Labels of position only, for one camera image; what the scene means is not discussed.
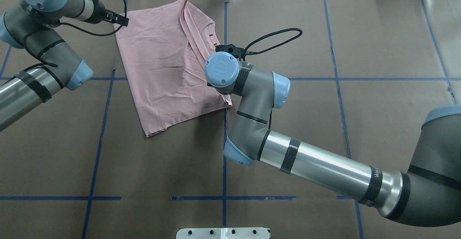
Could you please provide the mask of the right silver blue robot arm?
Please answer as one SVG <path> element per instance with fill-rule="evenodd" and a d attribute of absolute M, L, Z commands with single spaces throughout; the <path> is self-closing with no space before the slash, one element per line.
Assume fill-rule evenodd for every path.
<path fill-rule="evenodd" d="M 226 137 L 224 155 L 241 165 L 255 160 L 374 207 L 394 222 L 446 226 L 460 222 L 460 105 L 431 110 L 407 172 L 385 172 L 270 130 L 290 81 L 219 51 L 204 65 L 206 79 L 221 93 L 241 96 Z"/>

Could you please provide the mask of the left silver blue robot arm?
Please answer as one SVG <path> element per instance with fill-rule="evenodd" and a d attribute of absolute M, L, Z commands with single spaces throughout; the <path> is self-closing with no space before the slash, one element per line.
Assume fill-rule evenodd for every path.
<path fill-rule="evenodd" d="M 100 0 L 20 0 L 1 16 L 1 40 L 25 49 L 39 61 L 19 71 L 1 86 L 0 129 L 4 130 L 54 94 L 76 90 L 90 80 L 92 69 L 55 31 L 66 17 L 97 24 L 128 26 L 127 14 L 105 8 Z"/>

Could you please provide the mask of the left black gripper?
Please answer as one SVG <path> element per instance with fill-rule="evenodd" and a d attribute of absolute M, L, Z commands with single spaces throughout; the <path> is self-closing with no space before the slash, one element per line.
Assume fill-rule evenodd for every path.
<path fill-rule="evenodd" d="M 106 9 L 104 4 L 101 1 L 98 1 L 96 4 L 94 4 L 92 24 L 97 24 L 102 21 L 118 24 L 120 26 L 128 26 L 129 18 Z"/>

